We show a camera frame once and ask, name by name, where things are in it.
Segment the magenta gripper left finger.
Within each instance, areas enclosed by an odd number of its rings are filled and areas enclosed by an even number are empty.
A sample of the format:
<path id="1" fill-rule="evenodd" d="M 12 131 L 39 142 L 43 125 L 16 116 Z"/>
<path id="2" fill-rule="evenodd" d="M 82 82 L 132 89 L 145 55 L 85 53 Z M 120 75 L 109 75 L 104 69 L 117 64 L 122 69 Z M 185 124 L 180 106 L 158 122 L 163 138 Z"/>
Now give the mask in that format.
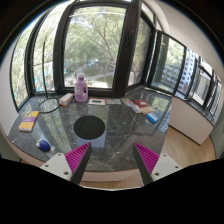
<path id="1" fill-rule="evenodd" d="M 92 145 L 88 142 L 66 154 L 55 154 L 41 169 L 79 185 L 91 153 Z"/>

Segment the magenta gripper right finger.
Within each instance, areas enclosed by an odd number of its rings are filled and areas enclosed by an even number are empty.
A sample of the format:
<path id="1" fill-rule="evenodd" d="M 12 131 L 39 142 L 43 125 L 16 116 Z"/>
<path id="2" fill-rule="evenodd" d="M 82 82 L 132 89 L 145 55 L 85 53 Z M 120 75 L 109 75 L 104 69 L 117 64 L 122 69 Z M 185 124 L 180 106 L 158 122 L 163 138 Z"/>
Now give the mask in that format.
<path id="1" fill-rule="evenodd" d="M 133 144 L 133 154 L 144 185 L 182 169 L 168 154 L 158 154 L 138 143 Z"/>

